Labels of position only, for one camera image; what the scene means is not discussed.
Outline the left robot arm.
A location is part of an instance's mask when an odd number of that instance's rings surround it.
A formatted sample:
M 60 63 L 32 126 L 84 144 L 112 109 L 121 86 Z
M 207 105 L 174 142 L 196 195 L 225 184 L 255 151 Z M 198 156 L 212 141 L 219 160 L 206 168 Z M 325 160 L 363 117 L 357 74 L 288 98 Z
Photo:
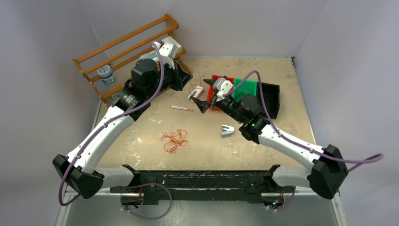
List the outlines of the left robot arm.
M 151 101 L 162 91 L 182 91 L 192 79 L 176 60 L 157 63 L 141 59 L 131 69 L 131 77 L 117 94 L 106 114 L 90 134 L 66 156 L 58 154 L 52 161 L 62 179 L 58 201 L 62 206 L 63 188 L 67 184 L 79 196 L 88 199 L 100 189 L 122 186 L 128 192 L 140 188 L 140 179 L 129 165 L 99 168 L 97 165 L 115 140 L 147 110 Z

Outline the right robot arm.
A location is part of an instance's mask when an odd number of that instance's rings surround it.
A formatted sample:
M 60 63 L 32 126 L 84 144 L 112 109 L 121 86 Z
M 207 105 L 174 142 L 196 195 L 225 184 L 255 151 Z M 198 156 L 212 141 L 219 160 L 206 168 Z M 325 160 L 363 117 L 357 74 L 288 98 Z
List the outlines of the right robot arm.
M 277 128 L 266 118 L 257 96 L 247 94 L 236 101 L 228 95 L 233 84 L 225 78 L 205 82 L 215 89 L 211 100 L 190 98 L 202 113 L 210 107 L 220 109 L 241 124 L 239 131 L 246 140 L 273 148 L 301 164 L 294 168 L 278 166 L 264 179 L 267 190 L 275 192 L 282 186 L 299 186 L 310 188 L 325 199 L 334 198 L 349 173 L 337 147 L 311 144 Z

